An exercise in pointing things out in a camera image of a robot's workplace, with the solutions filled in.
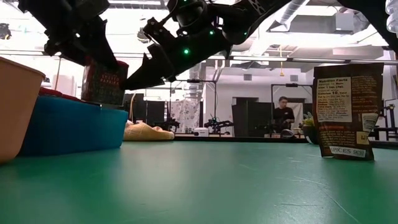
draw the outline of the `nutrition facts label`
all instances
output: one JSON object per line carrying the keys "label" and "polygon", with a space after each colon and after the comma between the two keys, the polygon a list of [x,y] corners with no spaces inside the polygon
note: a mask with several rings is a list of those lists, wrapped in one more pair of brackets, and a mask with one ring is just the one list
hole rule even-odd
{"label": "nutrition facts label", "polygon": [[320,78],[317,94],[318,122],[352,122],[351,77]]}

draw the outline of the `man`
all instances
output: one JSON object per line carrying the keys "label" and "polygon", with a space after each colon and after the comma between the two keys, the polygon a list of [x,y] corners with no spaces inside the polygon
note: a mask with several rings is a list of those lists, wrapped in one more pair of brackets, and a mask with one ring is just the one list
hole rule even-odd
{"label": "man", "polygon": [[292,123],[294,123],[293,110],[287,107],[287,98],[281,96],[279,98],[279,107],[274,110],[274,122],[276,127],[278,127],[278,132],[283,129],[290,129]]}

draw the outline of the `dark shirt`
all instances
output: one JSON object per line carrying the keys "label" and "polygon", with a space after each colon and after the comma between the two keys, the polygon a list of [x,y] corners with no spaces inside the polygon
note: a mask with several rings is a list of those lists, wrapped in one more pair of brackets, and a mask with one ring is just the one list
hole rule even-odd
{"label": "dark shirt", "polygon": [[291,108],[276,108],[274,110],[274,120],[275,124],[278,126],[278,131],[281,131],[283,129],[290,129],[290,123],[284,122],[287,119],[294,119],[293,110]]}

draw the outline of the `red cloth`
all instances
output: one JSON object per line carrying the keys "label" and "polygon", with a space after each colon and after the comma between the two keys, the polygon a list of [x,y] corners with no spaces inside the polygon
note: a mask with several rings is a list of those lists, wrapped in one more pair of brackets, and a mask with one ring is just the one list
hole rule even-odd
{"label": "red cloth", "polygon": [[68,100],[73,100],[73,101],[78,101],[78,102],[84,103],[83,101],[79,100],[78,98],[76,98],[74,96],[62,94],[60,91],[50,90],[50,89],[44,88],[44,87],[40,87],[39,96],[55,96],[55,97],[61,97],[61,98],[64,98],[64,99],[68,99]]}

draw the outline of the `blue bin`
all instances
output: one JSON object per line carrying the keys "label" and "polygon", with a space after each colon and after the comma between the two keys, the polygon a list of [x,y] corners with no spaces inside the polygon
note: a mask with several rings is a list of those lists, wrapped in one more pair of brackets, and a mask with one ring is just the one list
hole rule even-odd
{"label": "blue bin", "polygon": [[50,156],[119,148],[127,112],[39,96],[20,156]]}

